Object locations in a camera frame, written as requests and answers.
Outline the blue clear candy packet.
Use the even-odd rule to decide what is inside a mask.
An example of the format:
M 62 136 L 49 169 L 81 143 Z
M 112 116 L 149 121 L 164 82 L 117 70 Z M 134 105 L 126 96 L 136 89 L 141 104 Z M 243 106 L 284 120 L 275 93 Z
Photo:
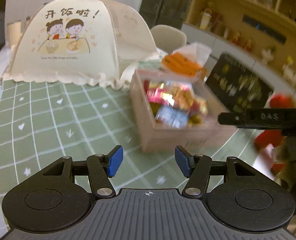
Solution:
M 162 106 L 158 110 L 155 120 L 172 128 L 184 128 L 188 125 L 189 114 L 180 109 Z

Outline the small bread cake packet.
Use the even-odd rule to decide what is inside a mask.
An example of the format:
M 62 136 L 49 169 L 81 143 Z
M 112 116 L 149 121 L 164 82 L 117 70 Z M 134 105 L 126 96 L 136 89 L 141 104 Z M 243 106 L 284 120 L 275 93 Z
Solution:
M 194 97 L 191 90 L 182 90 L 180 88 L 174 88 L 172 90 L 173 99 L 175 101 L 174 106 L 184 111 L 189 111 L 194 103 Z

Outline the red vegetarian chicken packet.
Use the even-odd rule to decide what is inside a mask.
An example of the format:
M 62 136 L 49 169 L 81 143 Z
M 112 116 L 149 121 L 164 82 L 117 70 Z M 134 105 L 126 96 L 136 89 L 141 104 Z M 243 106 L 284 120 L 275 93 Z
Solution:
M 146 95 L 149 103 L 157 103 L 171 107 L 175 105 L 174 95 L 168 87 L 149 88 Z

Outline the red plush toy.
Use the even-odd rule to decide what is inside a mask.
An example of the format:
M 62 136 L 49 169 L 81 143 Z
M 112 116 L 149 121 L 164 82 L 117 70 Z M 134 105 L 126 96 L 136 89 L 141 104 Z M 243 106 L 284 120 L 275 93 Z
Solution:
M 270 108 L 296 108 L 296 102 L 290 95 L 275 94 L 269 101 Z M 254 147 L 258 153 L 268 157 L 271 161 L 269 164 L 270 171 L 273 175 L 277 175 L 284 164 L 273 164 L 273 150 L 280 146 L 284 136 L 281 130 L 264 130 L 254 139 Z

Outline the black plum snack bag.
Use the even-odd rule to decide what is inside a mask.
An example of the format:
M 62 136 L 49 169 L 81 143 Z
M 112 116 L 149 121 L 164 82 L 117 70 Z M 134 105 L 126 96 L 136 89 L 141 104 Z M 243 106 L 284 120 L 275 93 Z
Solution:
M 274 90 L 230 54 L 220 55 L 205 84 L 230 112 L 264 108 Z

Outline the pink cardboard box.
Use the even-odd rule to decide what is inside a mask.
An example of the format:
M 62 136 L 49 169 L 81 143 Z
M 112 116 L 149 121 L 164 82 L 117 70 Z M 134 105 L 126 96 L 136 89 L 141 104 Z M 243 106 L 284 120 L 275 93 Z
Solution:
M 130 94 L 144 152 L 221 146 L 237 130 L 219 124 L 227 108 L 202 81 L 138 69 Z

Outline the orange tissue pack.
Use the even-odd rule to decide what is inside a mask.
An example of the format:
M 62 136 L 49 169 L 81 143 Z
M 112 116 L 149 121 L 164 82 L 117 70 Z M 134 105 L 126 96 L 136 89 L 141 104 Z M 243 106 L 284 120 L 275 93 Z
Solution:
M 204 80 L 207 70 L 204 67 L 212 49 L 200 42 L 183 46 L 164 56 L 161 69 L 194 80 Z

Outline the green checked tablecloth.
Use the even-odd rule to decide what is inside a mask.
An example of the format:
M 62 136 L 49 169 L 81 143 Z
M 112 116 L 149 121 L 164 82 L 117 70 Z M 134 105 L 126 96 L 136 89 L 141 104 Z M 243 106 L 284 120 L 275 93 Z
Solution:
M 183 189 L 173 151 L 144 153 L 128 91 L 4 81 L 0 100 L 0 198 L 60 157 L 85 160 L 121 145 L 112 179 L 122 188 Z

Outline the beige chair behind table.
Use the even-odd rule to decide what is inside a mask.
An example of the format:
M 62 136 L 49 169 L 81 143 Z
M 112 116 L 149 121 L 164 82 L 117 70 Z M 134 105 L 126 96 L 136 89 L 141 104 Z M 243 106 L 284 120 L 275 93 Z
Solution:
M 187 44 L 187 36 L 169 25 L 156 25 L 150 30 L 157 48 L 171 54 Z

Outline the cream mesh food cover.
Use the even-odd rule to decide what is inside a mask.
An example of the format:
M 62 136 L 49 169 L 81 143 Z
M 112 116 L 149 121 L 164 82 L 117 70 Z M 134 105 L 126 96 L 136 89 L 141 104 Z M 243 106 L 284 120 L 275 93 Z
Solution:
M 136 63 L 159 56 L 132 7 L 112 0 L 55 0 L 30 20 L 3 79 L 127 87 Z

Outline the wooden wall shelf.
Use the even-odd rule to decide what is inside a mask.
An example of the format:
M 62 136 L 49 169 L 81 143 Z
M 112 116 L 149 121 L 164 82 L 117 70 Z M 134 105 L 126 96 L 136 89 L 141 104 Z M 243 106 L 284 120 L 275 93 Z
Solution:
M 296 0 L 191 0 L 186 24 L 205 31 L 280 73 L 289 83 L 296 79 Z

